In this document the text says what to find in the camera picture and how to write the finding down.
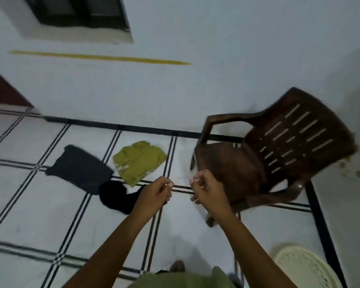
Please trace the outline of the olive green garment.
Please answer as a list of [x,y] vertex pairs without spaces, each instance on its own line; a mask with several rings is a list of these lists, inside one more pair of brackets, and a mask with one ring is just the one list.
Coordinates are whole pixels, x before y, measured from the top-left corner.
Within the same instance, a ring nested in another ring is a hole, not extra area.
[[158,146],[138,141],[123,147],[112,159],[119,176],[127,185],[134,187],[160,167],[167,155]]

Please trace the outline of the white thin cloth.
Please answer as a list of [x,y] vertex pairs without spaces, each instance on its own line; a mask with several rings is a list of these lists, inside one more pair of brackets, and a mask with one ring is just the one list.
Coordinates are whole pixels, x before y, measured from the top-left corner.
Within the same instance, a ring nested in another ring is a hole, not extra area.
[[163,207],[154,252],[154,264],[159,270],[167,270],[175,261],[182,260],[187,271],[199,274],[211,271],[201,242],[206,225],[190,197],[172,190],[172,198]]

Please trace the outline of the person's olive green shirt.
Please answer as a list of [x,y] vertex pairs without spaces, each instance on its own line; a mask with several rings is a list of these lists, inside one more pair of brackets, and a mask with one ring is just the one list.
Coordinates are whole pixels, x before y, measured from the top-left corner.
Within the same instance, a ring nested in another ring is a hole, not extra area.
[[192,272],[144,273],[128,288],[237,288],[230,278],[217,266],[211,274]]

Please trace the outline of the person's right forearm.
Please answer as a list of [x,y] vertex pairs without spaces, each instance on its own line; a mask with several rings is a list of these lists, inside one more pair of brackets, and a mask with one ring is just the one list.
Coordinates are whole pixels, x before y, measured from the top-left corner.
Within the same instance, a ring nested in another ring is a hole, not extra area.
[[250,288],[298,288],[229,207],[208,212],[225,233]]

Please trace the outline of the person's right hand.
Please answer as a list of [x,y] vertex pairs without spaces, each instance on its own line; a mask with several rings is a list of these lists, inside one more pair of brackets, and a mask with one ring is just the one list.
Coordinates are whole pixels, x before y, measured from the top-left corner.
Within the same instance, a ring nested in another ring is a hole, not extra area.
[[213,174],[209,181],[209,196],[207,202],[202,205],[216,221],[220,222],[231,218],[234,213],[226,196],[223,184]]

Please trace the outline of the brown wooden door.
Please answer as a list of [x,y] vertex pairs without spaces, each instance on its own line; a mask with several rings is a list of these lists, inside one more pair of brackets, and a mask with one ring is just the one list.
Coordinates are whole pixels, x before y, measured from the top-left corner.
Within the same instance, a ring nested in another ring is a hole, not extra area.
[[0,75],[0,104],[33,106],[22,94]]

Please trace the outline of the white plastic laundry basket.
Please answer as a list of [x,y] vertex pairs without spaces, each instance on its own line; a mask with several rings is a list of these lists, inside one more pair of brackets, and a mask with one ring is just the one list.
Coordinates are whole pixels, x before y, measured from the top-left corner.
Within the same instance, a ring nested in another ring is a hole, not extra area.
[[298,288],[344,288],[334,270],[303,247],[285,245],[272,258]]

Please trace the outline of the dark grey garment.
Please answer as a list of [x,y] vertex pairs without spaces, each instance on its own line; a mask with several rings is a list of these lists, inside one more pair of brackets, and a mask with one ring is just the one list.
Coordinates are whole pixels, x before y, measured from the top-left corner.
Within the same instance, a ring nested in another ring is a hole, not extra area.
[[47,176],[63,179],[91,195],[98,195],[100,186],[113,173],[99,158],[74,145],[64,147],[62,155],[45,171]]

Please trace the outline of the person's foot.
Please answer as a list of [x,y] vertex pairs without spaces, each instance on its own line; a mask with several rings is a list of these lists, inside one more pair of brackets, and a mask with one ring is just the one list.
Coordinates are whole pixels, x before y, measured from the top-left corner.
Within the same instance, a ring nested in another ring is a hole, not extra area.
[[182,260],[176,260],[169,268],[169,272],[171,273],[184,273],[185,272],[185,264]]

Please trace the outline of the black garment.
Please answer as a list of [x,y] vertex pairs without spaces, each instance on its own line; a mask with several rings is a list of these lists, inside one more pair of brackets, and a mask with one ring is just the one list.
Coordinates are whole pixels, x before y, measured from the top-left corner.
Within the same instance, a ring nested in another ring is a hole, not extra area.
[[144,186],[141,186],[136,192],[127,193],[122,182],[110,180],[100,186],[99,198],[107,208],[129,215],[143,189]]

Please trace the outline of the dark framed window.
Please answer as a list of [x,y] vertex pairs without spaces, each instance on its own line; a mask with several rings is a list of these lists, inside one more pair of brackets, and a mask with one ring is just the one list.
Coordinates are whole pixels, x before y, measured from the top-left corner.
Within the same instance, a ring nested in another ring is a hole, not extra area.
[[130,31],[121,0],[24,1],[44,25]]

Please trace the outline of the person's left forearm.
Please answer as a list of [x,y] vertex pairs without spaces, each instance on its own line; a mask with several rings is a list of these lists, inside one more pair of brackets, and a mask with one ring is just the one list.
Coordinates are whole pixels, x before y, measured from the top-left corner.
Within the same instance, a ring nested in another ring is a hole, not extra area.
[[112,288],[135,239],[157,212],[133,211],[62,288]]

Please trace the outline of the person's left hand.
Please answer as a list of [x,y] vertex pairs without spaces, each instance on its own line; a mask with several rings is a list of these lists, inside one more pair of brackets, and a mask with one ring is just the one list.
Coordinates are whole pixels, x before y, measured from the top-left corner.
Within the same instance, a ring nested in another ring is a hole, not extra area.
[[145,185],[131,212],[131,216],[147,223],[164,205],[156,197],[155,181]]

